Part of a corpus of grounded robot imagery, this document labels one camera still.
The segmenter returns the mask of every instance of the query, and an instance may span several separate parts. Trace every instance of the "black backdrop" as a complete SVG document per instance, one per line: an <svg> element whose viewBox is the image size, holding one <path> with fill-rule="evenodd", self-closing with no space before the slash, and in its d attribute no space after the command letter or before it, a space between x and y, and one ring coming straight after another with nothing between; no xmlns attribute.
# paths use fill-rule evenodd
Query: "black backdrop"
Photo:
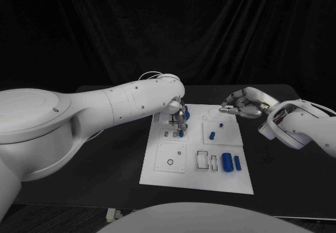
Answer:
<svg viewBox="0 0 336 233"><path fill-rule="evenodd" d="M285 83L336 108L334 15L333 0L1 1L0 89L73 92L157 70L193 85Z"/></svg>

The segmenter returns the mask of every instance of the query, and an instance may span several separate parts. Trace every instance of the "white board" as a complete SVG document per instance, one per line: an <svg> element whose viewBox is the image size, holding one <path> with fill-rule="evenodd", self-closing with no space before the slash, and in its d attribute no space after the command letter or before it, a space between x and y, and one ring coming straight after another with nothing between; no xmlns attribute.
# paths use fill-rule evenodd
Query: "white board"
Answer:
<svg viewBox="0 0 336 233"><path fill-rule="evenodd" d="M186 105L190 113L186 137L171 136L176 125L161 125L151 120L139 184L253 194L236 117L219 113L219 105ZM209 139L210 132L216 133L213 140ZM197 151L207 152L209 169L197 167ZM230 153L232 160L235 155L239 156L240 171L235 161L235 170L223 171L223 153Z"/></svg>

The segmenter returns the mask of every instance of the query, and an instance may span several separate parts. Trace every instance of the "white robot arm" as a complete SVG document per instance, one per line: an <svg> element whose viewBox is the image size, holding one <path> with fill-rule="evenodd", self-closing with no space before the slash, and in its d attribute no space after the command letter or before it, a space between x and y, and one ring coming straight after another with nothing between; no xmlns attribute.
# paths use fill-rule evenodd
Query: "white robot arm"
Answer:
<svg viewBox="0 0 336 233"><path fill-rule="evenodd" d="M226 107L232 102L236 108ZM246 87L229 95L219 111L245 118L258 118L265 112L266 121L258 131L269 140L276 137L294 149L313 140L336 157L336 116L330 117L318 108L336 115L333 110L304 100L279 103L261 90Z"/></svg>
<svg viewBox="0 0 336 233"><path fill-rule="evenodd" d="M1 91L0 220L21 181L52 174L101 130L155 113L158 118L183 116L183 95L183 84L171 74L75 94L39 89ZM183 120L174 122L178 128Z"/></svg>

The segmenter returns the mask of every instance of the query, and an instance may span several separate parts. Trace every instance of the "black table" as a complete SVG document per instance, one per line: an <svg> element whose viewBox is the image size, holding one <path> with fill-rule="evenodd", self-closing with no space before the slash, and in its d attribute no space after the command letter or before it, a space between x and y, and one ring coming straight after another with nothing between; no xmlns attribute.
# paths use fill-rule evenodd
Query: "black table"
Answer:
<svg viewBox="0 0 336 233"><path fill-rule="evenodd" d="M298 99L288 85L251 85L279 101ZM245 85L186 86L183 100L220 104ZM82 86L77 92L108 86ZM265 116L238 117L253 195L138 184L151 117L106 129L63 168L23 183L14 203L142 209L170 202L232 205L271 216L336 219L336 159L314 142L301 150L258 133Z"/></svg>

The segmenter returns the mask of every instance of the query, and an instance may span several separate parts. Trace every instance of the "floor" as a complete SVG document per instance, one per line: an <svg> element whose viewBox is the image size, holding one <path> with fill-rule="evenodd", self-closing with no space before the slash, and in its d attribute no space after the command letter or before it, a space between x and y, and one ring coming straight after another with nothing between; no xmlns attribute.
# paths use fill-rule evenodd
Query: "floor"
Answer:
<svg viewBox="0 0 336 233"><path fill-rule="evenodd" d="M131 211L121 210L122 215ZM108 225L106 209L46 205L11 205L0 223L1 233L95 233ZM282 220L313 233L334 233L336 221Z"/></svg>

